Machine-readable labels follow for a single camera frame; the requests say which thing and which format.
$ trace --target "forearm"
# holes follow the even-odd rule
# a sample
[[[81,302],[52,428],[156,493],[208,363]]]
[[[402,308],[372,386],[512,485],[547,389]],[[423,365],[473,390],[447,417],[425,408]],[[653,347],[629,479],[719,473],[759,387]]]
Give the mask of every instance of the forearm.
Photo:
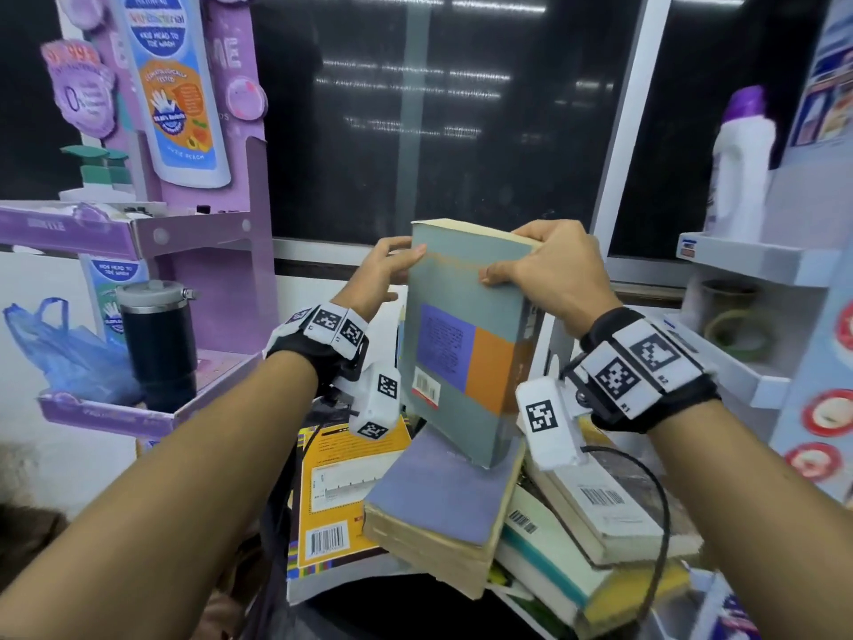
[[[263,361],[134,463],[20,575],[0,597],[0,635],[189,637],[315,390],[302,356]]]
[[[846,637],[853,516],[720,402],[689,408],[649,437],[762,637]]]

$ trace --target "white detergent bottle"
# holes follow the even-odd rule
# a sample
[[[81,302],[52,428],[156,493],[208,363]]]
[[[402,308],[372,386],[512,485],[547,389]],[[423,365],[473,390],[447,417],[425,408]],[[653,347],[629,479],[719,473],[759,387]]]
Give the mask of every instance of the white detergent bottle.
[[[191,188],[231,181],[199,0],[110,0],[160,179]]]
[[[758,242],[764,223],[764,194],[776,125],[764,117],[759,85],[739,89],[722,115],[714,142],[710,176],[707,236]]]

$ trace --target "gray lid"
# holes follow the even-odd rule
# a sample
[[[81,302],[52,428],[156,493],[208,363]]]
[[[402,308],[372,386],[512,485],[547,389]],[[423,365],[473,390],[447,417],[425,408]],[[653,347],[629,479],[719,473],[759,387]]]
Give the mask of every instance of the gray lid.
[[[115,288],[115,298],[124,307],[158,307],[183,300],[183,284],[176,280],[146,280]]]

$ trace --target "purple square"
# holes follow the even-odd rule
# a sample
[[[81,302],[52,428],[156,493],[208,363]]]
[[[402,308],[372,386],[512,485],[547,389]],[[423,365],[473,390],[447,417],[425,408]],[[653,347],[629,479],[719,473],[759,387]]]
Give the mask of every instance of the purple square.
[[[471,323],[432,305],[421,305],[417,363],[465,392],[476,332]]]

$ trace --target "person's left hand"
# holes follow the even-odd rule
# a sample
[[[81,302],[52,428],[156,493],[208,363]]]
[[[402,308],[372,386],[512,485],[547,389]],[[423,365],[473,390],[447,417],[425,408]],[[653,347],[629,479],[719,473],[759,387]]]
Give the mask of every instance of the person's left hand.
[[[408,269],[427,252],[426,245],[409,249],[411,244],[412,236],[383,238],[377,242],[332,303],[357,311],[369,322],[384,302],[397,300],[397,293],[390,292],[388,286],[405,284]]]

